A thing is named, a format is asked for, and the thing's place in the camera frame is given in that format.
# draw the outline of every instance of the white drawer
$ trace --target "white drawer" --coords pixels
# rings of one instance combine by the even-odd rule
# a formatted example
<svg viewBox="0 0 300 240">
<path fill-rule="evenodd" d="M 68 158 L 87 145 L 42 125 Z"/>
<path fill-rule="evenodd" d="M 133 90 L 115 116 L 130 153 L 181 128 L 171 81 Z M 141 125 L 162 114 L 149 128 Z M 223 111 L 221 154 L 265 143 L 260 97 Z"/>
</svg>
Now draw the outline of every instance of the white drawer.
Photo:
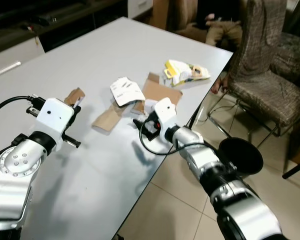
<svg viewBox="0 0 300 240">
<path fill-rule="evenodd" d="M 133 19 L 153 7 L 153 0 L 128 0 L 128 17 Z"/>
<path fill-rule="evenodd" d="M 39 38 L 32 38 L 0 52 L 0 75 L 45 53 Z"/>
</svg>

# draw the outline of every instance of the patterned chair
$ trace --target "patterned chair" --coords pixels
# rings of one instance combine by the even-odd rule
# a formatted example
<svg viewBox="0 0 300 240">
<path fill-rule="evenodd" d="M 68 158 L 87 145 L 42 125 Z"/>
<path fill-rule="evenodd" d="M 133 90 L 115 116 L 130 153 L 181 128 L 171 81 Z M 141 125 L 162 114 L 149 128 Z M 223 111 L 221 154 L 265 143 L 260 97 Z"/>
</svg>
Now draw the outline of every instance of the patterned chair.
<svg viewBox="0 0 300 240">
<path fill-rule="evenodd" d="M 280 53 L 278 51 L 285 50 L 278 46 L 286 5 L 286 0 L 248 1 L 242 43 L 233 57 L 229 70 L 228 91 L 208 113 L 209 119 L 230 137 L 211 117 L 211 112 L 225 94 L 231 94 L 237 98 L 237 105 L 245 112 L 249 113 L 245 105 L 248 104 L 252 109 L 274 121 L 273 129 L 263 125 L 270 133 L 257 147 L 271 134 L 277 137 L 283 135 L 300 119 L 300 88 L 270 70 L 274 56 Z"/>
</svg>

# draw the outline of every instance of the person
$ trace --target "person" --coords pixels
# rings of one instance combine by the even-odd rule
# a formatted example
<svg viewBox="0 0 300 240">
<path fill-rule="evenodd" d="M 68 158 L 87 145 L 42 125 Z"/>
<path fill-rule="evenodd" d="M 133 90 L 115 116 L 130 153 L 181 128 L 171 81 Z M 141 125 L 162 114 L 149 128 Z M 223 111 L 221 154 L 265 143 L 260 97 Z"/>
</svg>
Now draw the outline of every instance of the person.
<svg viewBox="0 0 300 240">
<path fill-rule="evenodd" d="M 237 48 L 242 39 L 242 27 L 239 21 L 239 0 L 199 0 L 197 23 L 200 28 L 207 29 L 205 43 L 216 46 L 223 38 Z M 211 88 L 217 94 L 220 87 L 227 88 L 229 76 L 218 78 Z"/>
</svg>

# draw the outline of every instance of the beige pants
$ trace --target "beige pants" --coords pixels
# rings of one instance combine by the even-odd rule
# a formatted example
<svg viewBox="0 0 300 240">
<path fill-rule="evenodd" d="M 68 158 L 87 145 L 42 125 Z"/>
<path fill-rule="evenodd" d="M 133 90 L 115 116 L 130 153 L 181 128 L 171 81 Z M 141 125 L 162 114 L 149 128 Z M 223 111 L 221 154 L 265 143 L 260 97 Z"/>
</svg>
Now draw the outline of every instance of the beige pants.
<svg viewBox="0 0 300 240">
<path fill-rule="evenodd" d="M 209 21 L 210 28 L 206 35 L 205 43 L 216 46 L 217 42 L 226 37 L 238 48 L 242 38 L 240 22 L 233 21 Z"/>
</svg>

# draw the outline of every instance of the cardboard piece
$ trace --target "cardboard piece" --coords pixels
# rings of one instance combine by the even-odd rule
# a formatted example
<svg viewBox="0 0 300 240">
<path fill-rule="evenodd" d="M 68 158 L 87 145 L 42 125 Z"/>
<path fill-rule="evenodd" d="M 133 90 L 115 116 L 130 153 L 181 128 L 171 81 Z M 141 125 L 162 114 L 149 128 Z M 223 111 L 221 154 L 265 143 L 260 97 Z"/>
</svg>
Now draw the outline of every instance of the cardboard piece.
<svg viewBox="0 0 300 240">
<path fill-rule="evenodd" d="M 152 99 L 159 101 L 163 98 L 170 98 L 174 105 L 177 105 L 180 98 L 182 97 L 182 92 L 164 85 L 160 85 L 160 77 L 152 72 L 149 73 L 147 80 L 143 86 L 142 92 L 145 99 Z M 144 113 L 145 102 L 137 102 L 133 111 L 137 113 Z"/>
<path fill-rule="evenodd" d="M 70 92 L 70 94 L 64 99 L 64 103 L 68 105 L 75 104 L 77 100 L 81 97 L 85 97 L 84 91 L 82 91 L 79 87 Z"/>
<path fill-rule="evenodd" d="M 119 107 L 114 101 L 108 110 L 103 112 L 97 119 L 92 123 L 93 127 L 98 127 L 106 131 L 111 131 L 115 125 L 121 119 L 122 113 L 126 109 L 125 107 Z"/>
</svg>

